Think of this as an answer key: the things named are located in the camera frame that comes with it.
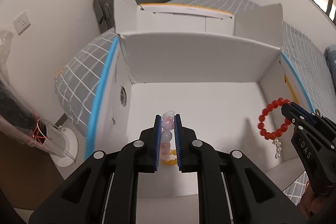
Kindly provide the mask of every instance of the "human hand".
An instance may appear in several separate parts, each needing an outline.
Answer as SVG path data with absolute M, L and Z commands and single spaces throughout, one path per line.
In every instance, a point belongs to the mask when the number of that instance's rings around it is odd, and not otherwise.
M 309 184 L 297 207 L 304 214 L 306 220 L 308 220 L 310 218 L 310 212 L 318 214 L 327 200 L 328 197 L 326 196 L 316 197 Z

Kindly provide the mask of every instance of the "gray plaid bedsheet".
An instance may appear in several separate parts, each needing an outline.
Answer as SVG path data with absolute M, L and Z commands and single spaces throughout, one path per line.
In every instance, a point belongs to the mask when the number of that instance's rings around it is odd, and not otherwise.
M 190 4 L 229 11 L 233 14 L 259 7 L 249 0 L 172 0 L 171 3 Z M 95 96 L 95 87 L 114 29 L 85 46 L 56 78 L 56 94 L 65 113 L 85 136 L 88 117 Z M 313 107 L 336 121 L 336 95 L 331 74 L 323 54 L 303 33 L 283 23 L 283 53 L 290 60 L 306 88 Z

